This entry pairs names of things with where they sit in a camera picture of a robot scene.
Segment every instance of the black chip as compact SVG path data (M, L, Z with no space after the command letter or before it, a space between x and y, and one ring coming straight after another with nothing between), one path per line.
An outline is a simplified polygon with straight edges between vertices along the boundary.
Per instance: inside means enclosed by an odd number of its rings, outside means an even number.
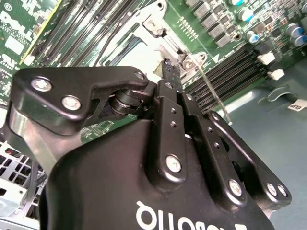
M271 23L272 21L273 21L273 19L271 17L269 17L266 20L264 20L264 23L267 25L267 24Z
M276 28L275 30L271 32L271 34L273 37L278 37L279 35L282 34L282 31L279 28Z
M274 49L275 48L272 40L269 39L269 38L265 40L265 44L267 44L270 49Z
M38 19L37 19L37 23L43 24L43 23L44 23L44 20L45 20L45 19L43 19L41 16L39 16Z
M258 13L261 10L262 10L262 7L258 7L257 9L254 9L254 14Z
M281 51L282 53L288 52L288 51L289 51L289 46L288 46L288 45L285 45L285 46L281 47L281 48L280 48L280 51Z
M228 29L227 29L227 32L229 33L229 34L231 34L233 31L235 31L236 30L236 28L235 28L235 26L231 26L231 27L229 27Z
M225 17L221 18L220 21L221 21L222 24L225 24L226 22L229 21L229 18L227 16L225 16Z
M220 11L222 11L222 10L223 10L222 6L221 6L221 5L218 5L217 7L215 7L215 8L213 9L213 13L217 14L218 12L220 12Z

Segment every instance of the capacitor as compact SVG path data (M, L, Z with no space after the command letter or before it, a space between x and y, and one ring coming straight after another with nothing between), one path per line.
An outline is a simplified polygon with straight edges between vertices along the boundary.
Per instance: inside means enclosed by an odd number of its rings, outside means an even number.
M292 38L298 38L303 34L303 28L295 23L291 23L286 28L286 34Z
M254 11L247 7L244 7L240 9L240 11L238 12L238 16L239 19L241 19L242 21L249 22L254 16Z
M302 12L307 13L307 3L305 3L302 7Z
M228 0L229 4L234 5L234 6L239 6L243 3L243 0Z
M253 31L248 31L246 34L246 39L249 43L255 44L259 41L258 35L256 35Z
M302 35L300 37L291 37L290 41L292 44L294 44L296 47L302 46L307 41L307 36Z

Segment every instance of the black memory slot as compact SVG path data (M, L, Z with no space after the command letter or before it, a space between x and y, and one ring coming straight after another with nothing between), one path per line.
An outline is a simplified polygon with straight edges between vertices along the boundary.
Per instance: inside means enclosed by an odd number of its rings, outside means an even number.
M224 71L221 74L213 75L209 77L209 81L211 84L214 84L216 81L223 82L225 78L229 78L232 76L235 76L238 71L240 71L240 68L244 68L244 66L250 64L250 60L248 57L245 57L244 59L241 59L240 62L234 64L232 68L228 69L228 71ZM198 88L196 91L191 93L193 97L198 98L200 94L203 94L203 90L201 88Z
M212 70L206 72L214 90L221 100L227 100L242 89L263 77L261 66L245 47L241 48ZM202 78L186 88L197 101L202 112L218 105Z
M72 62L71 66L80 66L88 57L88 55L93 51L93 49L98 46L101 39L110 31L110 29L118 22L118 20L120 20L121 17L127 13L127 11L134 5L135 2L136 0L125 0L110 16L110 18L108 18L96 36L94 36L88 43L86 49L82 50L82 52Z
M216 85L214 87L214 90L216 91L217 95L223 96L225 91L228 91L229 89L233 88L233 86L237 85L239 82L242 82L242 81L248 79L249 77L253 77L254 75L257 75L257 73L258 73L257 69L251 69L248 73L246 73L246 71L243 70L242 72L240 72L239 77L228 79L227 81L225 81L225 82L223 82L219 85ZM197 100L197 103L199 104L199 106L201 106L203 104L207 104L208 100L211 97L212 97L212 95L211 95L211 93L209 93L206 96L204 96L203 100Z
M74 42L70 45L70 48L62 53L61 58L57 61L61 63L62 66L65 66L70 58L75 54L75 52L80 48L80 45L85 41L88 35L95 29L95 27L101 22L105 15L117 4L116 1L105 0L99 9L96 11L96 14L93 15L92 20L88 22L85 26L85 30L81 31L77 37L74 39Z
M49 50L49 54L44 60L44 64L48 65L50 64L53 60L56 59L60 51L64 48L64 46L67 44L67 42L70 40L70 38L73 36L73 34L76 32L77 28L80 25L80 22L82 22L85 17L87 16L87 13L90 12L98 0L91 1L89 4L86 4L83 8L82 11L79 13L78 16L73 17L72 22L68 26L68 28L65 30L65 32L61 35L61 38L57 40L57 42L53 45L53 48Z
M259 80L260 78L262 78L263 76L261 74L257 74L255 77L245 81L245 82L241 82L239 85L234 86L233 88L231 88L229 90L228 93L224 94L222 97L220 97L220 99L222 101L229 99L230 97L236 95L237 93L239 93L240 91L242 91L243 89L245 89L246 87L248 87L249 85L253 84L254 82L256 82L257 80ZM205 113L206 111L215 108L218 105L218 103L216 102L216 100L212 97L212 100L210 103L204 105L201 107L201 112Z
M223 72L227 71L229 68L231 68L235 63L239 62L243 57L245 57L247 54L243 49L238 50L233 55L228 57L225 61L221 62L218 66L213 68L212 70L206 72L206 76L210 78L211 76L220 75ZM190 86L186 88L186 91L188 93L197 91L197 87L201 86L203 84L203 79L200 78Z
M77 0L73 1L68 7L68 9L64 12L64 14L61 16L61 19L57 23L57 26L52 30L52 32L49 34L48 38L44 42L44 44L41 46L39 50L36 51L35 56L39 55L39 59L42 58L45 55L45 52L47 52L48 47L51 45L53 39L58 35L59 31L64 27L65 22L68 20L72 12L75 10L78 4L82 2L83 0Z
M235 73L235 75L229 75L225 80L218 81L216 84L213 84L214 90L217 92L217 94L222 94L221 91L224 87L229 87L231 84L236 84L237 81L240 81L241 79L247 78L248 76L251 76L254 73L257 73L257 69L253 68L252 66L248 65L244 68L238 69L238 71ZM206 98L208 98L211 95L211 92L209 88L207 87L206 92L201 95L197 100L198 103L202 103Z

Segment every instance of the silver screw head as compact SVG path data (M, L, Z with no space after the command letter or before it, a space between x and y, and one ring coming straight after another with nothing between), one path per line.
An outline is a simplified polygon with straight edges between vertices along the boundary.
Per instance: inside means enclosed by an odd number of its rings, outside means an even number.
M277 196L277 191L272 184L267 183L267 188L273 196Z
M170 88L170 89L172 89L172 88L173 88L172 84L171 84L171 83L169 83L168 81L167 81L167 82L165 82L165 85L166 85L168 88Z
M215 120L217 120L217 121L220 120L219 117L218 117L216 114L212 114L212 116L213 116L213 118L214 118Z
M62 99L62 104L69 110L78 110L81 108L81 102L72 96L67 96Z
M184 68L186 69L190 69L193 66L193 62L191 61L186 61L186 63L184 64Z
M188 98L190 101L193 101L193 97L192 97L190 94L187 94L187 98Z
M284 196L288 196L286 190L281 185L277 185L277 188Z
M36 89L37 91L41 92L47 92L52 89L52 85L49 81L42 79L42 78L36 78L31 81L31 86Z
M174 173L178 173L181 170L180 161L172 155L168 155L166 157L166 165L170 169L170 171L172 171Z
M231 191L233 192L233 194L235 194L236 196L241 196L242 195L242 189L240 187L240 185L237 183L237 181L231 179L229 180L229 187L231 189Z

